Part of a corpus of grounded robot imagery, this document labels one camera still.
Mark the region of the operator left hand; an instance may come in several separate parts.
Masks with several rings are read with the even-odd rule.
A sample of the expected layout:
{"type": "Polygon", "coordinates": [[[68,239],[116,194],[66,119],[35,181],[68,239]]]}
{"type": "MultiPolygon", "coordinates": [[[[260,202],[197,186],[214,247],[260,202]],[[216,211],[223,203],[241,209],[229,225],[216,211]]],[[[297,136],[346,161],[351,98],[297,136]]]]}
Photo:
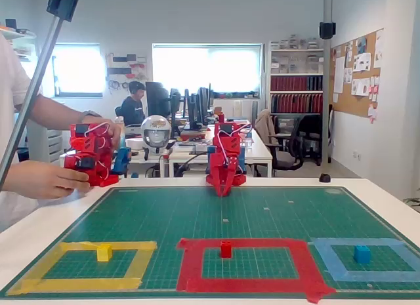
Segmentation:
{"type": "Polygon", "coordinates": [[[108,128],[108,134],[112,137],[112,147],[114,150],[119,149],[120,139],[121,139],[121,127],[118,124],[115,124],[113,121],[104,118],[97,118],[97,123],[105,123],[108,128]]]}

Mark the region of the operator right hand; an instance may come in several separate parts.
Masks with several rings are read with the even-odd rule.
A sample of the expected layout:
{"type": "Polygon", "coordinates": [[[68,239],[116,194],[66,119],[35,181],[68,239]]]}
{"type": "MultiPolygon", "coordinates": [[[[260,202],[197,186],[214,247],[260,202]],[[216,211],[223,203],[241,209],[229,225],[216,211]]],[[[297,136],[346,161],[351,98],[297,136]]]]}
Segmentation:
{"type": "Polygon", "coordinates": [[[58,199],[91,188],[88,174],[50,163],[25,161],[17,164],[14,172],[16,193],[32,199],[58,199]]]}

